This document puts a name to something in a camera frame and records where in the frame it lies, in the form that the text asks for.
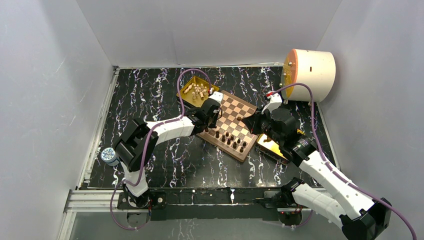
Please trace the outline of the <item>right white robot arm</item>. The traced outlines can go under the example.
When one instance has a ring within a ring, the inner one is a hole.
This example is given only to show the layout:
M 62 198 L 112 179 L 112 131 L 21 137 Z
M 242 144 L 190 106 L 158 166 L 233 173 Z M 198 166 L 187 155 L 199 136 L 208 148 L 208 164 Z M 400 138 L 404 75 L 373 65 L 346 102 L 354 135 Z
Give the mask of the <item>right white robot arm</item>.
M 299 178 L 281 187 L 288 207 L 305 206 L 336 224 L 349 240 L 374 240 L 389 225 L 390 203 L 373 200 L 351 187 L 351 181 L 321 156 L 313 137 L 301 133 L 296 119 L 285 108 L 257 110 L 241 121 L 255 135 L 264 134 L 277 143 L 291 163 L 317 180 L 328 194 L 320 193 Z

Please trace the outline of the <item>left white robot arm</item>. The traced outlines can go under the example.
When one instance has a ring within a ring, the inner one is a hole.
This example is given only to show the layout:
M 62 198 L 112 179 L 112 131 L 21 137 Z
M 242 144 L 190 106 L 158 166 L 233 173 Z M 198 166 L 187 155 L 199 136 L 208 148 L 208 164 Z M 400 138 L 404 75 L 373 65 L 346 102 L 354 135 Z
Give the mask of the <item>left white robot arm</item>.
M 149 203 L 148 184 L 144 166 L 149 161 L 154 148 L 163 142 L 190 137 L 215 128 L 223 95 L 213 95 L 184 113 L 182 117 L 162 121 L 134 119 L 112 145 L 124 169 L 124 187 L 130 195 L 130 202 L 137 208 Z

